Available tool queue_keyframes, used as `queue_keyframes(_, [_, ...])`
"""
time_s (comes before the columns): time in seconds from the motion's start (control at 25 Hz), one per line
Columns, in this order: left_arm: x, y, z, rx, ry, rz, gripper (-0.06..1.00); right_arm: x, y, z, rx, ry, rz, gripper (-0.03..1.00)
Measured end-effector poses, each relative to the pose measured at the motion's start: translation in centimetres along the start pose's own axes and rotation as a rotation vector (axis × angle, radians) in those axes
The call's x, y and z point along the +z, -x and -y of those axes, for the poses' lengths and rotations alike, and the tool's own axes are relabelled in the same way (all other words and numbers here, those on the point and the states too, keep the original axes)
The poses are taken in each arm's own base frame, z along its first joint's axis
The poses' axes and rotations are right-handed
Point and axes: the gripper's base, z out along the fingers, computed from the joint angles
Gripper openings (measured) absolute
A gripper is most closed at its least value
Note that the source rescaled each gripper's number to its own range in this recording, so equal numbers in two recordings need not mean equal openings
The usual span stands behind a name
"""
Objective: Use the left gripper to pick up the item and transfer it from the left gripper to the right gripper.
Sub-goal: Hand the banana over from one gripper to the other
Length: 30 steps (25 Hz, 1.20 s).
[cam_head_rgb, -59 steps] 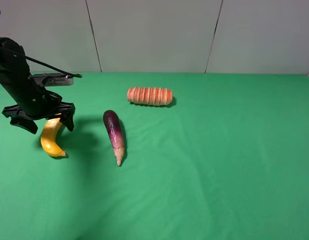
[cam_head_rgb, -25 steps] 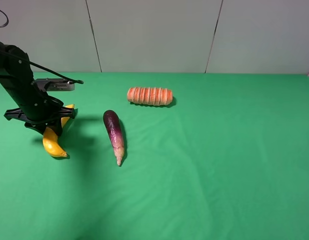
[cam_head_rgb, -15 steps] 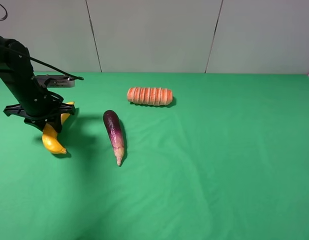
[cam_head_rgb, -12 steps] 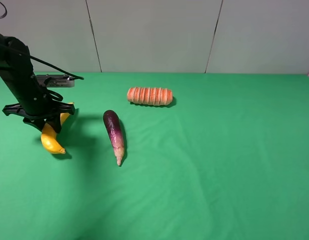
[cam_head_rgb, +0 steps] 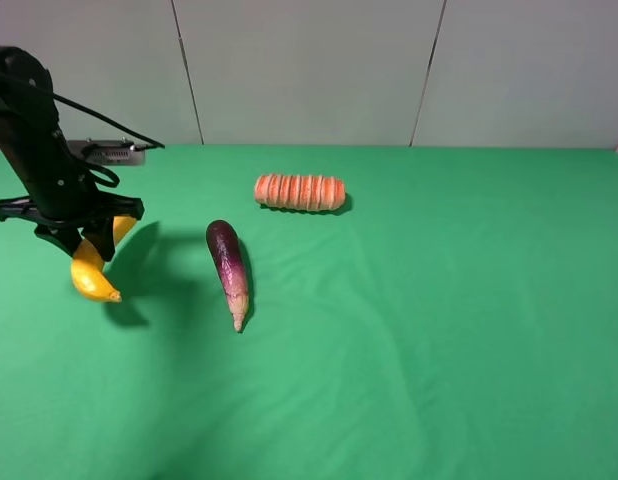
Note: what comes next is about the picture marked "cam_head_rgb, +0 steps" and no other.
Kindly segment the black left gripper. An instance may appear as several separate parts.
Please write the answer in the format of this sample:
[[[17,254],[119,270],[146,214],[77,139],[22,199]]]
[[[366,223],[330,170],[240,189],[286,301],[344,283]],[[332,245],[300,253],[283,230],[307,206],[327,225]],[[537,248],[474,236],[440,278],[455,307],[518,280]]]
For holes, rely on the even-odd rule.
[[[36,237],[49,242],[72,257],[82,235],[104,261],[115,254],[114,218],[143,217],[140,198],[109,192],[87,194],[53,194],[44,198],[17,197],[0,200],[0,221],[10,218],[31,221],[45,227],[36,228]]]

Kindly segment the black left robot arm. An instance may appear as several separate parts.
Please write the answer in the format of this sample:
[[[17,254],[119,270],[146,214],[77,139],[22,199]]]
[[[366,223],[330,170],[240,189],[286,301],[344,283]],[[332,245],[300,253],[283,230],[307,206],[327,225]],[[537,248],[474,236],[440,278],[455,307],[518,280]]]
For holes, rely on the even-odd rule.
[[[32,222],[38,238],[68,255],[87,239],[109,261],[115,254],[115,218],[139,220],[144,205],[113,193],[119,178],[105,165],[132,162],[145,148],[127,140],[66,140],[59,100],[49,71],[37,59],[0,46],[0,150],[27,191],[0,200],[0,221]]]

